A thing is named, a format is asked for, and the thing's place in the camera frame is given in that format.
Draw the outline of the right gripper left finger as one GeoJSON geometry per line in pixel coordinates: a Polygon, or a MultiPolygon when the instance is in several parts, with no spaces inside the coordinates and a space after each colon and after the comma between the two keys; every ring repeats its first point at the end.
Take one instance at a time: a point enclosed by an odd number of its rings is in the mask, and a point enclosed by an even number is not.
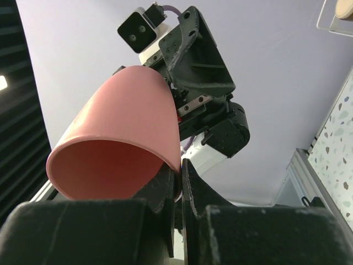
{"type": "Polygon", "coordinates": [[[130,199],[20,204],[1,228],[1,263],[168,264],[175,185],[163,165],[130,199]]]}

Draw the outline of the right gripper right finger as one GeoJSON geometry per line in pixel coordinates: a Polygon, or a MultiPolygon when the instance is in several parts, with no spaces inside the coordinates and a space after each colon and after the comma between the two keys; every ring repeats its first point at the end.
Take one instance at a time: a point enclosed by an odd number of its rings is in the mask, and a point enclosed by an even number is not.
{"type": "Polygon", "coordinates": [[[188,159],[181,169],[186,264],[351,264],[352,247],[319,207],[238,207],[188,159]]]}

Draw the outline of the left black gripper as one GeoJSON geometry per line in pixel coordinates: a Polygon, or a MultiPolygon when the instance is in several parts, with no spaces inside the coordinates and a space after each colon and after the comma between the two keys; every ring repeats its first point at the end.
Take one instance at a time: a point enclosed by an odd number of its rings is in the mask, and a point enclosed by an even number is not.
{"type": "Polygon", "coordinates": [[[129,66],[111,77],[112,114],[122,136],[244,138],[245,112],[231,102],[235,84],[194,6],[159,41],[166,65],[129,66]]]}

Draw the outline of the red cup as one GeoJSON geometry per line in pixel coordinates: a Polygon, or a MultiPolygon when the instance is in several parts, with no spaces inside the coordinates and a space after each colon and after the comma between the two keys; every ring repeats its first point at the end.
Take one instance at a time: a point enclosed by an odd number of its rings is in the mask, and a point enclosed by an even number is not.
{"type": "Polygon", "coordinates": [[[181,171],[172,93],[157,71],[129,66],[85,104],[50,153],[46,172],[69,199],[126,199],[163,164],[181,171]]]}

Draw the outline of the beige tall cup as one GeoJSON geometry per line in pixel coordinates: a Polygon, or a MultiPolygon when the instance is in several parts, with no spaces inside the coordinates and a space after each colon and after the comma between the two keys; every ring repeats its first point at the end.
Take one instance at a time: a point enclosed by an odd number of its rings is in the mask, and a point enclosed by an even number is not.
{"type": "Polygon", "coordinates": [[[335,6],[335,16],[342,20],[352,18],[353,0],[337,0],[335,6]]]}

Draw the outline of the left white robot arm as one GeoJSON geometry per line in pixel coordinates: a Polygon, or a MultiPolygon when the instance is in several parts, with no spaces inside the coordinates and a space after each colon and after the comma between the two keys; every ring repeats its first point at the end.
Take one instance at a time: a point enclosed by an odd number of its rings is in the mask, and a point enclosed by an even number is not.
{"type": "Polygon", "coordinates": [[[201,12],[194,6],[177,12],[178,25],[164,21],[172,6],[137,8],[117,33],[159,72],[169,86],[178,115],[179,134],[187,144],[182,158],[198,174],[233,157],[250,139],[243,107],[232,102],[235,84],[201,12]]]}

